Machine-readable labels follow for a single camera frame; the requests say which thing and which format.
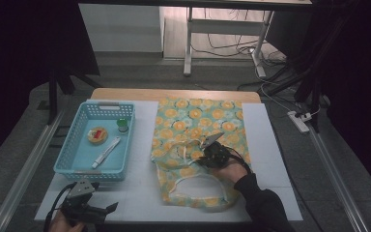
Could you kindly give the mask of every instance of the power strip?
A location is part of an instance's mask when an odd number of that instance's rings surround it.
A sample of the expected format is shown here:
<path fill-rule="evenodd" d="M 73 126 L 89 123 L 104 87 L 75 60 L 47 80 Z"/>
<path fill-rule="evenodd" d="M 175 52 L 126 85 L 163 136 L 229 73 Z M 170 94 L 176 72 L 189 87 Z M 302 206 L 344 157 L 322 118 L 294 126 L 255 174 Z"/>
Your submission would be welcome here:
<path fill-rule="evenodd" d="M 295 126 L 297 126 L 298 130 L 300 130 L 301 133 L 309 132 L 309 127 L 303 122 L 303 120 L 300 117 L 298 118 L 295 117 L 297 112 L 290 111 L 287 114 L 291 118 L 291 120 L 294 122 Z"/>

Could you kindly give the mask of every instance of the floral fabric bag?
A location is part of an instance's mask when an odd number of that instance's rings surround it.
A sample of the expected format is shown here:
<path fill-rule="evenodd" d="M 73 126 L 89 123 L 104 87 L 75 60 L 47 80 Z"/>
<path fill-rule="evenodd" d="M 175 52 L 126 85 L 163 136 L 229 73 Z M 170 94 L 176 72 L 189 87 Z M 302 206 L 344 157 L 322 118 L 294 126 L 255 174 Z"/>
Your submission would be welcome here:
<path fill-rule="evenodd" d="M 173 98 L 159 101 L 151 159 L 157 165 L 164 202 L 207 208 L 228 206 L 238 199 L 232 182 L 195 162 L 203 156 L 201 142 L 219 132 L 224 134 L 217 141 L 236 150 L 250 164 L 240 101 Z M 216 180 L 222 195 L 193 197 L 174 192 L 180 181 L 199 176 Z"/>

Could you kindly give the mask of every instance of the plastic basket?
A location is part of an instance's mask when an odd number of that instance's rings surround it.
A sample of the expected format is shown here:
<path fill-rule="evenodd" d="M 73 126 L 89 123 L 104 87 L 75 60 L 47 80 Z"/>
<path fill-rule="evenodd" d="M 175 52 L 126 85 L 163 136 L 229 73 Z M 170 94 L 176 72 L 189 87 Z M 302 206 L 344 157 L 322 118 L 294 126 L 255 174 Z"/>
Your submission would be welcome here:
<path fill-rule="evenodd" d="M 121 134 L 116 121 L 128 120 L 128 132 Z M 134 104 L 129 102 L 84 102 L 74 116 L 71 129 L 58 159 L 53 167 L 56 173 L 63 174 L 70 181 L 86 178 L 94 182 L 119 182 L 126 177 L 126 167 L 132 134 L 134 132 Z M 103 127 L 107 139 L 100 145 L 91 143 L 87 134 L 90 129 Z M 93 162 L 116 137 L 120 143 L 96 169 Z"/>

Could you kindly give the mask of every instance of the person's arm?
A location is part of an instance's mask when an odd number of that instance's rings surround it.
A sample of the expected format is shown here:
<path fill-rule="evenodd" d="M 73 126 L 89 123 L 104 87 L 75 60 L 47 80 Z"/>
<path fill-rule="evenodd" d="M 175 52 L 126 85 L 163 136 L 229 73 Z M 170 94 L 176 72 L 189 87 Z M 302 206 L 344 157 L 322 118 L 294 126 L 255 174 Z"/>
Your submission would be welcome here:
<path fill-rule="evenodd" d="M 241 164 L 232 159 L 216 172 L 235 183 L 234 189 L 243 195 L 245 209 L 254 223 L 278 232 L 295 231 L 288 222 L 278 195 L 269 189 L 261 190 L 255 173 L 247 173 Z"/>

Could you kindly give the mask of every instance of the pen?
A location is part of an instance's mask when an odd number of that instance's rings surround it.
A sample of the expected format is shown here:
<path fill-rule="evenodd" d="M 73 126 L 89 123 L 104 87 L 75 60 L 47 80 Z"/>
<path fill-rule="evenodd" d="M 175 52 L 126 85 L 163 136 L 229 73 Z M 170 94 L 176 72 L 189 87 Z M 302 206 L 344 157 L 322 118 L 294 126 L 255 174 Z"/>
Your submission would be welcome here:
<path fill-rule="evenodd" d="M 120 137 L 116 137 L 111 141 L 110 145 L 102 152 L 98 158 L 95 160 L 95 162 L 92 164 L 92 167 L 95 169 L 101 164 L 104 159 L 113 151 L 113 149 L 116 147 L 116 145 L 120 142 Z"/>

